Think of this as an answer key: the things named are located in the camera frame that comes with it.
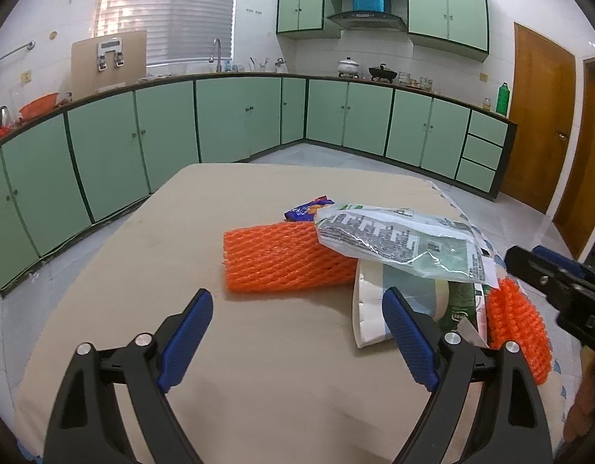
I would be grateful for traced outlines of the person's right hand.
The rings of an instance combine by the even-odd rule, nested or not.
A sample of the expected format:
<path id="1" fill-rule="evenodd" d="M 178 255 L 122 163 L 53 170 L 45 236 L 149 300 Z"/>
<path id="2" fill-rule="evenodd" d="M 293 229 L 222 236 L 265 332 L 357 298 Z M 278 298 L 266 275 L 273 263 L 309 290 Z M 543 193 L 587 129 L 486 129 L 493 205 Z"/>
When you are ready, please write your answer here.
<path id="1" fill-rule="evenodd" d="M 581 353 L 582 381 L 564 424 L 564 441 L 571 443 L 588 434 L 595 423 L 595 352 L 584 346 Z"/>

